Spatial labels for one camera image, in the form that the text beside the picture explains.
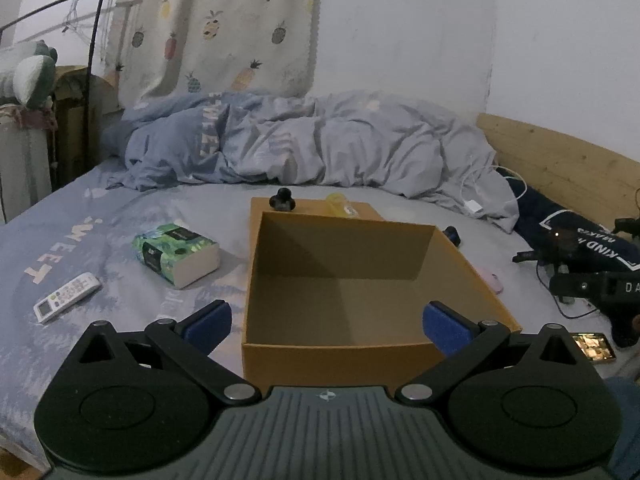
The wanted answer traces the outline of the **brown cardboard box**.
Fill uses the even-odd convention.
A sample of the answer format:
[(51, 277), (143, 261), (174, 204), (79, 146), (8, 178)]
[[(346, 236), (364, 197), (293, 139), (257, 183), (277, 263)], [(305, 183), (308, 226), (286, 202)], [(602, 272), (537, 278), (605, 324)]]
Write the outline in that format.
[(436, 226), (255, 212), (244, 376), (262, 391), (395, 390), (442, 360), (422, 328), (433, 300), (473, 322), (521, 328)]

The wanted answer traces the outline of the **black flashlight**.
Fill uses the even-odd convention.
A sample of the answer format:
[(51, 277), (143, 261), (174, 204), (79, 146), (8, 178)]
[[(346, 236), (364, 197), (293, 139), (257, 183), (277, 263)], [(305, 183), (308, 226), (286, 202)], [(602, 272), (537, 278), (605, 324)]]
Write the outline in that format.
[(289, 188), (279, 188), (277, 193), (270, 197), (269, 207), (274, 211), (293, 211), (296, 208), (296, 203), (291, 190)]

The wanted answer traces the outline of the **brown cardboard box lid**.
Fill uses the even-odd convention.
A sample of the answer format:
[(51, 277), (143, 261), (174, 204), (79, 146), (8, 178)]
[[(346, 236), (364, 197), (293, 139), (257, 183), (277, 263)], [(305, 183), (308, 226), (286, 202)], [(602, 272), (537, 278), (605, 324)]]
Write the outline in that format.
[[(306, 214), (307, 216), (335, 217), (337, 212), (326, 200), (304, 200), (296, 198), (296, 207), (293, 214)], [(383, 220), (383, 217), (368, 203), (353, 202), (349, 206), (356, 211), (357, 219)], [(250, 244), (256, 242), (260, 220), (264, 212), (274, 212), (269, 205), (268, 197), (253, 197), (250, 200)]]

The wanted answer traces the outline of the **pink small object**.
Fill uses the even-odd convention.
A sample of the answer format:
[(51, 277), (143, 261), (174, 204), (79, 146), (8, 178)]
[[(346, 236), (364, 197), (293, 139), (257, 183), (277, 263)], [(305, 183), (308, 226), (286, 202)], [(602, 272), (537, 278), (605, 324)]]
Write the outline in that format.
[(475, 271), (496, 295), (500, 295), (502, 293), (503, 284), (494, 272), (482, 268), (481, 266), (476, 266)]

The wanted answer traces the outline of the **dark printed garment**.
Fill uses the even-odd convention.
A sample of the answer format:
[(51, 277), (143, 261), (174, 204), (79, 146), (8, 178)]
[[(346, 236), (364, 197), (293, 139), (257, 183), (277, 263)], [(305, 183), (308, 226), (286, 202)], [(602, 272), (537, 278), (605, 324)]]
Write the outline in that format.
[(639, 247), (608, 232), (576, 212), (550, 200), (534, 188), (524, 192), (524, 182), (499, 169), (515, 196), (520, 216), (514, 230), (533, 250), (553, 249), (553, 232), (566, 233), (576, 242), (566, 265), (571, 271), (638, 272)]

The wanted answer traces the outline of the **wooden headboard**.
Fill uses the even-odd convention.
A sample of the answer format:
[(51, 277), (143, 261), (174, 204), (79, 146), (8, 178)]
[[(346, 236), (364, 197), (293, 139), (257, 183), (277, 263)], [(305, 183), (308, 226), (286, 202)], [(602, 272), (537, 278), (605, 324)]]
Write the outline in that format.
[(526, 122), (480, 114), (498, 164), (550, 200), (601, 226), (639, 215), (639, 163), (596, 144)]

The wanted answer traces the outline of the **smartphone with lit screen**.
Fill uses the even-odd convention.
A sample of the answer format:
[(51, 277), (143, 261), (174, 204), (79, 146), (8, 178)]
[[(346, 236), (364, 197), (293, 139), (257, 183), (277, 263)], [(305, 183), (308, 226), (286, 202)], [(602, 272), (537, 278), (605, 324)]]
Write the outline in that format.
[(613, 347), (602, 333), (572, 333), (575, 344), (593, 364), (603, 364), (616, 360)]

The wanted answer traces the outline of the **green tissue pack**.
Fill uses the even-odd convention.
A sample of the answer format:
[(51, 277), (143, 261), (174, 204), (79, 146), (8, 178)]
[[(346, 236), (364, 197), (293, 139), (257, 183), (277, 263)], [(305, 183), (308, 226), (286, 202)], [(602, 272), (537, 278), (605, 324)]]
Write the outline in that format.
[(132, 246), (145, 266), (178, 289), (204, 278), (220, 265), (217, 242), (175, 223), (137, 235)]

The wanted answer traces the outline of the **white remote control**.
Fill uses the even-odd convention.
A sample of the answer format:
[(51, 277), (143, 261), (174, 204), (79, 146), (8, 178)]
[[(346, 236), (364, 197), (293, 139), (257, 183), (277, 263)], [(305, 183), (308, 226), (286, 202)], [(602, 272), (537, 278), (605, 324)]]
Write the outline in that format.
[(46, 324), (101, 288), (101, 282), (90, 272), (76, 276), (34, 305), (40, 324)]

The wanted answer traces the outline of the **blue printed bed sheet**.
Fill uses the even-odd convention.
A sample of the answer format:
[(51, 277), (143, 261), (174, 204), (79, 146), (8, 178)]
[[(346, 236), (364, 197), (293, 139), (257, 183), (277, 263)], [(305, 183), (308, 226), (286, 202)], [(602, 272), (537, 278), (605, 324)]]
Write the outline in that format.
[[(272, 195), (274, 187), (196, 184), (139, 192), (113, 186), (121, 174), (120, 163), (108, 160), (1, 229), (1, 443), (39, 469), (47, 462), (34, 429), (37, 403), (93, 321), (135, 332), (222, 299), (232, 307), (233, 328), (213, 357), (232, 372), (242, 368), (250, 200)], [(132, 241), (165, 223), (216, 240), (219, 269), (178, 290), (144, 266)], [(34, 305), (86, 272), (101, 288), (40, 324)]]

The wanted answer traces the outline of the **blue-grey crumpled duvet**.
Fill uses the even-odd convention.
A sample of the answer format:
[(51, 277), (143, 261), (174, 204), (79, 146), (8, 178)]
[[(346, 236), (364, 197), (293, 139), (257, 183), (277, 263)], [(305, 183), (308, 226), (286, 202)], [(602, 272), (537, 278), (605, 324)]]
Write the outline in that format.
[[(101, 136), (126, 167), (116, 184), (146, 191), (179, 183), (279, 183), (380, 188), (482, 218), (511, 232), (518, 204), (489, 166), (485, 133), (432, 102), (351, 91), (282, 98), (248, 92), (185, 93), (128, 108)], [(462, 178), (483, 169), (485, 208), (460, 200)]]

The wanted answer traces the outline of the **green white plush toy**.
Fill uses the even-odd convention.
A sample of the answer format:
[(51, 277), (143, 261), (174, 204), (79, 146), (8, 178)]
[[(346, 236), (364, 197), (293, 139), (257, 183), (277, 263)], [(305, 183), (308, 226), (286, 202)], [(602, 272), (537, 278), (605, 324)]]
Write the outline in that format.
[(1, 104), (38, 110), (55, 82), (58, 51), (44, 41), (26, 41), (1, 49)]

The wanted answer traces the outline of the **pineapple print curtain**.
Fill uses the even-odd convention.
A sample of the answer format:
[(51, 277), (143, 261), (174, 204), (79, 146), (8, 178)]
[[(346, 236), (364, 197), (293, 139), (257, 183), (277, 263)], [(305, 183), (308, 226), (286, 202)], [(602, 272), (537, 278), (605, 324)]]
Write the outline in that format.
[(116, 0), (105, 78), (121, 107), (186, 92), (301, 96), (314, 0)]

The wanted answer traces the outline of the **black metal clothes rack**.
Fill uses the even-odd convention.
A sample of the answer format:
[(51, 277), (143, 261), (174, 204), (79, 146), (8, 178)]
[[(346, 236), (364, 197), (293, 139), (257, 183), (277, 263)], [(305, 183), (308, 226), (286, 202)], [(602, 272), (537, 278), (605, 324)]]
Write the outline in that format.
[[(55, 0), (26, 13), (1, 27), (6, 30), (69, 2)], [(57, 190), (82, 176), (99, 162), (99, 136), (103, 101), (114, 96), (114, 87), (94, 71), (96, 44), (102, 15), (106, 12), (106, 0), (98, 0), (93, 13), (93, 25), (88, 38), (88, 53), (80, 65), (55, 62), (55, 75), (51, 93), (52, 110), (58, 128), (49, 131), (48, 150), (52, 188)]]

